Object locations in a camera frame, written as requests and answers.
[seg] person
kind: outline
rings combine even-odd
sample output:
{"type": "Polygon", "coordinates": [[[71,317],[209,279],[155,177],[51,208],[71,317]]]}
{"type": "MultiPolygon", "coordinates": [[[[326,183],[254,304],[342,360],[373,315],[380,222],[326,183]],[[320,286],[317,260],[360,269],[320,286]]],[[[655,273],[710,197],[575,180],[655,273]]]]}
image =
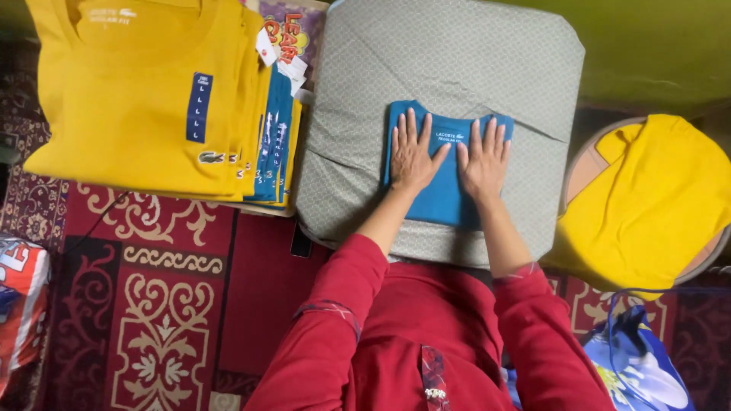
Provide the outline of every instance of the person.
{"type": "Polygon", "coordinates": [[[244,411],[515,410],[501,376],[503,346],[526,411],[614,410],[513,227],[500,189],[510,156],[504,127],[471,128],[456,147],[464,190],[479,210],[493,289],[437,265],[389,264],[406,212],[450,146],[430,158],[431,115],[393,130],[393,182],[360,229],[322,267],[244,411]]]}

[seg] crocodile logo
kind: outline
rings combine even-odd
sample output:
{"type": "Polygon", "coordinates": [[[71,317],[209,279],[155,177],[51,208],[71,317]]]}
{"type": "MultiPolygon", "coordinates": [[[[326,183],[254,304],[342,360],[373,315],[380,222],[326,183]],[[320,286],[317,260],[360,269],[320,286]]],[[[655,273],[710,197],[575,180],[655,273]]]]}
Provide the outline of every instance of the crocodile logo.
{"type": "Polygon", "coordinates": [[[226,154],[216,154],[213,151],[204,151],[198,155],[198,161],[203,164],[213,164],[217,162],[224,162],[226,154]]]}

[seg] fingers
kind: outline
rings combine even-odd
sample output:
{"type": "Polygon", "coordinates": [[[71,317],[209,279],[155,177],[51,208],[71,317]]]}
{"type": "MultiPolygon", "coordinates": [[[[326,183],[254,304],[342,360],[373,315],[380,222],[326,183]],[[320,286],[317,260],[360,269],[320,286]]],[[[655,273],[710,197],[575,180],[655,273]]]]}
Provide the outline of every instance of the fingers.
{"type": "Polygon", "coordinates": [[[450,148],[452,148],[451,144],[443,144],[442,147],[439,147],[439,150],[436,151],[436,154],[434,154],[434,158],[431,159],[431,165],[434,173],[436,173],[436,171],[442,166],[444,159],[447,158],[447,153],[450,152],[450,148]]]}
{"type": "Polygon", "coordinates": [[[493,116],[488,122],[485,130],[485,139],[482,142],[482,152],[485,154],[493,154],[495,152],[495,129],[497,128],[497,118],[493,116]]]}
{"type": "Polygon", "coordinates": [[[503,153],[500,161],[503,164],[507,164],[507,160],[510,159],[510,140],[503,143],[503,153]]]}
{"type": "Polygon", "coordinates": [[[467,170],[467,164],[469,163],[469,153],[467,152],[467,146],[464,143],[457,143],[457,166],[461,173],[467,170]]]}
{"type": "Polygon", "coordinates": [[[480,158],[482,156],[482,141],[480,140],[480,120],[472,122],[472,128],[469,133],[469,156],[470,158],[480,158]]]}
{"type": "Polygon", "coordinates": [[[398,127],[393,127],[391,130],[391,155],[394,155],[398,151],[398,127]]]}
{"type": "Polygon", "coordinates": [[[408,136],[406,135],[406,116],[404,114],[398,115],[398,146],[406,147],[408,142],[408,136]]]}
{"type": "Polygon", "coordinates": [[[416,114],[414,114],[413,108],[406,111],[406,131],[409,135],[409,144],[417,144],[416,114]]]}
{"type": "Polygon", "coordinates": [[[431,113],[427,113],[424,117],[424,124],[421,126],[421,136],[419,137],[419,146],[425,150],[429,147],[429,139],[431,138],[431,113]]]}
{"type": "Polygon", "coordinates": [[[502,150],[505,143],[505,124],[498,127],[498,133],[495,136],[495,158],[502,158],[502,150]]]}

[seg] ironing board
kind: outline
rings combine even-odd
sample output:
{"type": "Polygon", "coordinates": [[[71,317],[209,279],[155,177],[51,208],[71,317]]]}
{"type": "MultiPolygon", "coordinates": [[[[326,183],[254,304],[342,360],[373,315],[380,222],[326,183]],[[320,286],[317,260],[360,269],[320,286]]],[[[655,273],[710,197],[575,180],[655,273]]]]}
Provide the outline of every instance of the ironing board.
{"type": "MultiPolygon", "coordinates": [[[[553,243],[584,49],[558,15],[472,0],[344,0],[327,15],[297,207],[338,243],[382,196],[387,108],[515,119],[502,190],[533,258],[553,243]]],[[[482,232],[405,221],[392,254],[489,268],[482,232]]]]}

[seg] red patterned carpet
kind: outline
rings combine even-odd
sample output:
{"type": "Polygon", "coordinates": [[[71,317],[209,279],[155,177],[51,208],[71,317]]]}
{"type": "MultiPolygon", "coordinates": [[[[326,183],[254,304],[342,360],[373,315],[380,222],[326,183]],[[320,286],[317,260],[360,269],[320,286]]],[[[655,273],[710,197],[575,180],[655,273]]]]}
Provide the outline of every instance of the red patterned carpet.
{"type": "MultiPolygon", "coordinates": [[[[23,158],[49,138],[36,58],[19,51],[0,91],[0,137],[23,158]]],[[[55,252],[58,266],[42,408],[240,410],[329,251],[291,255],[291,219],[134,193],[81,241],[120,194],[11,169],[0,227],[55,252]]],[[[609,293],[550,278],[577,336],[606,318],[609,293]]],[[[731,274],[698,282],[731,287],[731,274]]],[[[618,308],[640,302],[624,297],[618,308]]],[[[648,310],[697,408],[727,409],[729,299],[666,295],[648,310]]]]}

